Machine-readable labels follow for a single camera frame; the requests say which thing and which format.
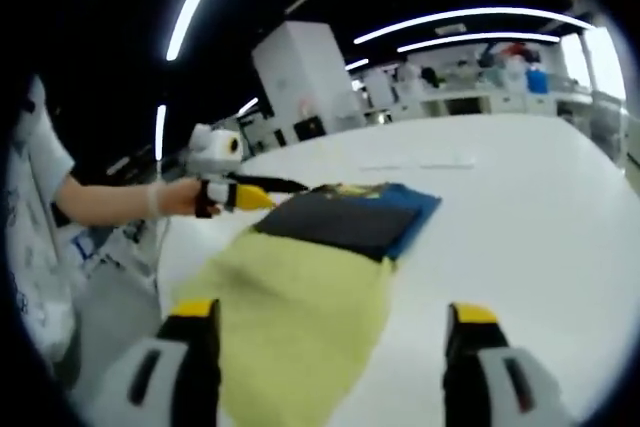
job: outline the yellow cloth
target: yellow cloth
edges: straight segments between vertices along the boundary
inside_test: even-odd
[[[389,311],[393,263],[251,230],[174,300],[220,300],[221,404],[238,427],[327,423]]]

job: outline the white table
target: white table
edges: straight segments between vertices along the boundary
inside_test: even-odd
[[[425,159],[473,168],[418,168]],[[398,170],[362,169],[372,163]],[[624,175],[564,121],[521,115],[425,119],[316,139],[251,159],[245,171],[315,186],[403,182],[443,203],[403,258],[367,370],[330,425],[442,425],[446,307],[490,307],[513,345],[589,415],[624,367],[640,313],[640,201]],[[160,262],[170,284],[264,214],[176,219]]]

